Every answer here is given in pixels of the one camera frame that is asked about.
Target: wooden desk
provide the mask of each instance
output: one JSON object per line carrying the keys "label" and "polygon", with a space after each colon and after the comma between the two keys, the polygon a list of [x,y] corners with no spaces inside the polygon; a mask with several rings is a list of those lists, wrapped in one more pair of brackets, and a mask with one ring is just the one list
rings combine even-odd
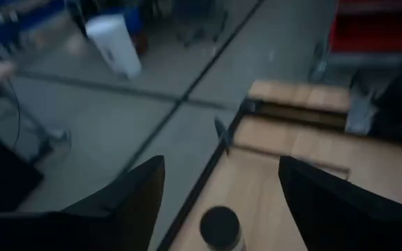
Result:
{"label": "wooden desk", "polygon": [[276,102],[308,109],[340,112],[350,110],[350,90],[346,87],[307,83],[285,83],[280,81],[260,81],[253,83],[249,98]]}
{"label": "wooden desk", "polygon": [[[296,93],[302,90],[291,92],[292,99],[287,99],[279,96],[279,86],[277,89],[275,94],[285,105],[299,104]],[[255,87],[250,91],[254,99],[258,95],[273,98],[270,93],[256,92]],[[302,103],[314,109],[344,110],[326,95],[312,97],[318,96]],[[230,153],[225,154],[224,142],[218,145],[159,250],[208,250],[199,222],[215,205],[228,206],[238,215],[247,250],[306,250],[278,179],[280,155],[292,155],[402,203],[402,145],[269,118],[259,113],[259,108],[250,112],[243,107],[229,129],[234,140]]]}

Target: black cable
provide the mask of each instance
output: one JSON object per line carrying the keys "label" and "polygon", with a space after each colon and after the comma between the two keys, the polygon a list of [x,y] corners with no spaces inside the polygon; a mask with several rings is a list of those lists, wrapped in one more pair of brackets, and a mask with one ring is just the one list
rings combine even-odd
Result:
{"label": "black cable", "polygon": [[17,96],[17,93],[15,91],[15,88],[13,88],[12,82],[9,79],[7,80],[7,82],[8,82],[8,85],[10,86],[10,88],[12,89],[13,96],[15,98],[15,103],[17,105],[17,120],[18,120],[17,121],[17,126],[18,126],[18,128],[17,128],[17,137],[15,138],[15,141],[13,142],[13,148],[15,149],[17,147],[18,140],[20,139],[20,131],[21,131],[20,102],[18,102],[18,96]]}

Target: cup lid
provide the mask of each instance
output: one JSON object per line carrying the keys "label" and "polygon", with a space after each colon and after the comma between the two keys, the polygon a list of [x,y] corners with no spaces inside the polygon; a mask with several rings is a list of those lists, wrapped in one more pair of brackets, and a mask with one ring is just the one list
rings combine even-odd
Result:
{"label": "cup lid", "polygon": [[230,208],[215,206],[202,216],[200,232],[209,246],[226,250],[238,243],[240,223],[237,215]]}

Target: cart wheel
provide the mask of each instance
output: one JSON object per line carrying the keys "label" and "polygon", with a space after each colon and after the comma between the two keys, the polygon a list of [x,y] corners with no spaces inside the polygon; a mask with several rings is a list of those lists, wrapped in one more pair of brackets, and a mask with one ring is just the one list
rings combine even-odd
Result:
{"label": "cart wheel", "polygon": [[327,68],[326,61],[314,61],[308,73],[308,81],[320,82],[324,78],[325,69]]}
{"label": "cart wheel", "polygon": [[177,33],[176,34],[176,39],[179,41],[179,42],[181,42],[182,43],[182,45],[184,46],[184,48],[187,48],[187,47],[189,47],[190,46],[190,41],[189,40],[187,40],[185,37],[184,37],[184,35],[182,34],[182,33]]}
{"label": "cart wheel", "polygon": [[35,165],[36,163],[44,160],[44,158],[53,151],[52,145],[49,140],[40,143],[38,154],[29,160],[29,164]]}
{"label": "cart wheel", "polygon": [[322,42],[319,42],[319,43],[315,44],[315,46],[314,46],[314,56],[317,59],[322,58],[322,56],[324,55],[324,51],[325,51],[325,48],[324,48],[324,44]]}
{"label": "cart wheel", "polygon": [[224,29],[226,28],[226,20],[227,19],[228,19],[228,12],[225,10],[223,20],[221,21],[221,29],[220,29],[221,32],[223,32]]}
{"label": "cart wheel", "polygon": [[355,90],[362,96],[366,97],[370,94],[370,87],[364,80],[361,72],[357,70],[350,80],[350,90]]}

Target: gray floor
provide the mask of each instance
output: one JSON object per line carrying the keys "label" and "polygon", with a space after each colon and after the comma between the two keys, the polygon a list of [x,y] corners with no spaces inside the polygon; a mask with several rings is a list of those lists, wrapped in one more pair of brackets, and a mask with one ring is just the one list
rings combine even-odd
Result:
{"label": "gray floor", "polygon": [[[150,246],[155,250],[217,144],[214,117],[231,122],[256,79],[305,82],[314,44],[327,35],[335,8],[335,0],[266,0],[240,27],[256,3],[226,2],[230,21],[217,43],[184,49],[171,23],[163,22],[149,32],[136,79],[113,74],[77,32],[20,69],[13,78],[20,102],[49,126],[69,129],[73,143],[38,166],[45,180],[20,210],[58,210],[125,168],[163,154],[167,170]],[[237,27],[242,29],[230,42]],[[9,120],[13,131],[15,117]],[[18,150],[31,140],[23,131]]]}

